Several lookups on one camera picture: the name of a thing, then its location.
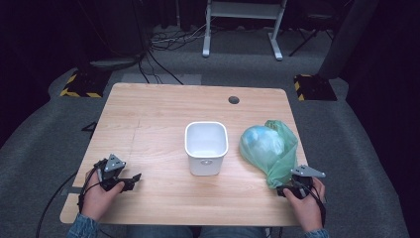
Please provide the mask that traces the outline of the black tripod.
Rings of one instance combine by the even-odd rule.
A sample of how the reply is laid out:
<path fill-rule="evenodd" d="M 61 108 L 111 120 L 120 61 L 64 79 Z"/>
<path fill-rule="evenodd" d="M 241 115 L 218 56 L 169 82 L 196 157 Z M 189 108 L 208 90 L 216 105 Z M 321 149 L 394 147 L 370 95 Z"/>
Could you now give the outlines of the black tripod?
<path fill-rule="evenodd" d="M 313 30 L 308 36 L 305 36 L 303 34 L 302 29 L 297 29 L 300 36 L 303 38 L 303 42 L 300 43 L 288 56 L 293 57 L 299 50 L 301 50 L 308 42 L 310 42 L 312 39 L 315 39 L 320 33 L 324 33 L 330 42 L 334 41 L 334 36 L 329 30 L 321 31 L 321 30 Z"/>

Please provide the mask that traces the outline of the white metal stand frame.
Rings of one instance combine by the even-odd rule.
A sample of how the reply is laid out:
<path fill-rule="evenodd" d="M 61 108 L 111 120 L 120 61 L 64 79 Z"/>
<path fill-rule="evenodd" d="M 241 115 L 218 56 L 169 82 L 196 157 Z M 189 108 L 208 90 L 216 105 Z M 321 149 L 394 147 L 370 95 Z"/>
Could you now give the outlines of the white metal stand frame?
<path fill-rule="evenodd" d="M 274 20 L 273 31 L 268 33 L 268 39 L 277 60 L 282 60 L 283 55 L 277 42 L 277 35 L 288 0 L 279 0 L 275 4 L 222 2 L 219 0 L 207 0 L 205 11 L 205 35 L 202 55 L 210 56 L 211 46 L 211 21 L 212 18 L 243 18 L 258 20 Z"/>

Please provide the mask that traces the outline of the green plastic trash bag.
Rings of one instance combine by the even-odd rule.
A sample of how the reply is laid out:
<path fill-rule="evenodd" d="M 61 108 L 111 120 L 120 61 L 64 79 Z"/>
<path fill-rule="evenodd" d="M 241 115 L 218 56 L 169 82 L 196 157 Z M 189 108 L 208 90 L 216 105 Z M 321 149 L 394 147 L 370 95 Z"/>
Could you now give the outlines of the green plastic trash bag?
<path fill-rule="evenodd" d="M 277 188 L 291 179 L 291 170 L 297 166 L 298 140 L 293 132 L 279 120 L 267 120 L 263 125 L 275 130 L 284 140 L 284 152 L 271 160 L 249 161 L 241 153 L 241 156 L 250 164 L 260 169 L 265 174 L 266 184 L 269 188 Z"/>

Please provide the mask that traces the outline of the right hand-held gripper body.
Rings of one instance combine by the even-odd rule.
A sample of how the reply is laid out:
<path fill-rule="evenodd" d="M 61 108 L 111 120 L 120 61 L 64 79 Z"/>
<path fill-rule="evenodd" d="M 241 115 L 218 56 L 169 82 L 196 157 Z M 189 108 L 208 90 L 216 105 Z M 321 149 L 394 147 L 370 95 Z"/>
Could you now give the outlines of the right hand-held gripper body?
<path fill-rule="evenodd" d="M 324 172 L 317 171 L 307 165 L 298 166 L 292 169 L 291 173 L 292 192 L 299 199 L 303 199 L 310 193 L 314 178 L 319 179 L 326 176 Z"/>

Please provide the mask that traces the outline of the grey flat stand base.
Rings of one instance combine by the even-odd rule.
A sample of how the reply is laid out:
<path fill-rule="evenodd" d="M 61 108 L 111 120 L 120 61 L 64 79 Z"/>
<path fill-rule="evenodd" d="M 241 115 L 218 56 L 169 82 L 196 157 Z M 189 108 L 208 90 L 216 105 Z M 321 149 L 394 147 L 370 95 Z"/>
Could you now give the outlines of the grey flat stand base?
<path fill-rule="evenodd" d="M 92 61 L 90 65 L 98 70 L 115 71 L 131 67 L 140 60 L 140 58 L 100 59 Z"/>

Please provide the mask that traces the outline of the person's left hand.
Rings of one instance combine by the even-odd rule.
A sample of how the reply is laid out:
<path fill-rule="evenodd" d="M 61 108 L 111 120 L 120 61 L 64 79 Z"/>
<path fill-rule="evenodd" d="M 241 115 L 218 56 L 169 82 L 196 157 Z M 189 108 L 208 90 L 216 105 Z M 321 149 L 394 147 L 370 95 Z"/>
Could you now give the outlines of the person's left hand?
<path fill-rule="evenodd" d="M 124 185 L 121 181 L 112 189 L 106 191 L 100 186 L 98 174 L 94 172 L 88 181 L 89 190 L 84 195 L 81 214 L 99 221 L 107 212 L 116 196 L 122 191 Z"/>

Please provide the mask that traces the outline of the black yellow striped base plate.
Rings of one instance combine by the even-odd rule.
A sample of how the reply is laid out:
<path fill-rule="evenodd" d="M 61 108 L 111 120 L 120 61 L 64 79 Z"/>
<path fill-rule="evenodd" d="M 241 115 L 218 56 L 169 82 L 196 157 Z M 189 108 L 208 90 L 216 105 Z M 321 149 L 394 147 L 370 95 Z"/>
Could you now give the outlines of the black yellow striped base plate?
<path fill-rule="evenodd" d="M 300 101 L 336 101 L 337 96 L 327 79 L 318 74 L 297 74 L 293 78 L 295 91 Z"/>
<path fill-rule="evenodd" d="M 60 96 L 101 98 L 111 74 L 111 71 L 106 70 L 76 70 L 68 79 Z"/>

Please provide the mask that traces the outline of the grey slanted pole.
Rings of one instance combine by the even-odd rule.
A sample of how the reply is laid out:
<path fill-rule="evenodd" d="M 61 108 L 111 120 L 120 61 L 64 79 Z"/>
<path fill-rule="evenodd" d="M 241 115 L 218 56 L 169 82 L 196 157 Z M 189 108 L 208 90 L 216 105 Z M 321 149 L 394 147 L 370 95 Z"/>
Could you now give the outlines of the grey slanted pole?
<path fill-rule="evenodd" d="M 379 0 L 355 0 L 338 34 L 328 50 L 318 75 L 324 79 L 337 78 L 356 48 Z"/>

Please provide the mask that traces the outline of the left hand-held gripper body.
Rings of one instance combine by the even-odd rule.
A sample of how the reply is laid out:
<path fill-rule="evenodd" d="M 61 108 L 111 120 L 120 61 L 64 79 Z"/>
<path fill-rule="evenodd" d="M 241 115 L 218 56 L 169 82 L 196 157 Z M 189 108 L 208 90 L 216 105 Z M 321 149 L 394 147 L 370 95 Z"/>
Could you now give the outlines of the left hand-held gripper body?
<path fill-rule="evenodd" d="M 121 180 L 119 174 L 125 167 L 126 163 L 118 157 L 111 154 L 108 159 L 103 159 L 94 165 L 94 169 L 98 174 L 99 184 L 103 189 L 109 191 Z"/>

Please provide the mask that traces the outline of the white plastic bin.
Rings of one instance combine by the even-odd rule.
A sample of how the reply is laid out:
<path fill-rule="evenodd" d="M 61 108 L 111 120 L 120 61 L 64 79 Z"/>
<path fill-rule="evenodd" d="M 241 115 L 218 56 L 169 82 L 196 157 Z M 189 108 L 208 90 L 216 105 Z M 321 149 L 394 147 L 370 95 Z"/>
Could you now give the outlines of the white plastic bin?
<path fill-rule="evenodd" d="M 217 175 L 229 150 L 226 127 L 215 121 L 189 123 L 184 131 L 184 150 L 193 175 Z"/>

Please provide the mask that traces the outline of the black bracket under table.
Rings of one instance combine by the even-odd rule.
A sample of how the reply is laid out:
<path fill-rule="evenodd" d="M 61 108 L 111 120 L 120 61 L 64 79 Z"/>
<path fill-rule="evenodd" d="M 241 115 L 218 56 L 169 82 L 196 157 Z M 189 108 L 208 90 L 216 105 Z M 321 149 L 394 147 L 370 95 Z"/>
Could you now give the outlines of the black bracket under table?
<path fill-rule="evenodd" d="M 90 124 L 88 124 L 87 126 L 83 127 L 81 129 L 82 132 L 88 132 L 89 133 L 89 138 L 93 137 L 93 134 L 95 132 L 95 129 L 97 127 L 97 123 L 96 122 L 92 122 Z"/>

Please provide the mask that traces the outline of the person's right hand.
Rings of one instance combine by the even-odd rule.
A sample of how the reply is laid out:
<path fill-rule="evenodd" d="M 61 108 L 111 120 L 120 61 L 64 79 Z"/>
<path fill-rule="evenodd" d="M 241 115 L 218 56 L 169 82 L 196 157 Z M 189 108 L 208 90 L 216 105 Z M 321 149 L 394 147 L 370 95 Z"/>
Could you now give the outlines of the person's right hand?
<path fill-rule="evenodd" d="M 286 190 L 284 193 L 293 208 L 293 213 L 297 221 L 305 233 L 323 228 L 321 209 L 316 198 L 308 195 L 303 199 L 299 199 L 290 190 Z"/>

